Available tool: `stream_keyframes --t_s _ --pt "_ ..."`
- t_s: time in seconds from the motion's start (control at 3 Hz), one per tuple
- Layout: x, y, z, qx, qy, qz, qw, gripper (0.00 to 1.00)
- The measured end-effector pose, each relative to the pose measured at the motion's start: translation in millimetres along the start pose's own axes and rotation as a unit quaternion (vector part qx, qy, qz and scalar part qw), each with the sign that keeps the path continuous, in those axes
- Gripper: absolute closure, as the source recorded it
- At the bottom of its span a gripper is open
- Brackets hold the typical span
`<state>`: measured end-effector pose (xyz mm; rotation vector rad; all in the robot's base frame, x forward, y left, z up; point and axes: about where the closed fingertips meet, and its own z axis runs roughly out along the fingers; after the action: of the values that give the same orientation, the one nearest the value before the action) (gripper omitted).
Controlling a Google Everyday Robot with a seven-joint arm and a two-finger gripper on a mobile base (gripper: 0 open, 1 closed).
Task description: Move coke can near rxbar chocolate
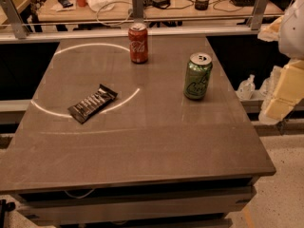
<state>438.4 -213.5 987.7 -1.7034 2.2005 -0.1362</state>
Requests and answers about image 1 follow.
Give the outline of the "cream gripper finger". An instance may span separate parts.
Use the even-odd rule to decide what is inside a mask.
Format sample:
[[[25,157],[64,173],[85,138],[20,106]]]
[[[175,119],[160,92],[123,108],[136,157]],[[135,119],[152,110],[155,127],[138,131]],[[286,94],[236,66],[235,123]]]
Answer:
[[[303,60],[291,60],[281,69],[274,97],[286,104],[298,104],[304,98]]]
[[[283,120],[295,107],[294,101],[288,101],[283,98],[268,99],[263,104],[264,114],[271,119]]]

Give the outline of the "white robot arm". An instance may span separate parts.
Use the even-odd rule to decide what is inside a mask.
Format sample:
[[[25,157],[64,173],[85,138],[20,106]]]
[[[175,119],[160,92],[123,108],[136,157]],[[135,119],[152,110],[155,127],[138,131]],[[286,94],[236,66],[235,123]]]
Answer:
[[[282,121],[304,98],[304,0],[295,0],[285,11],[278,48],[290,62],[280,70],[271,100],[262,110],[273,123]]]

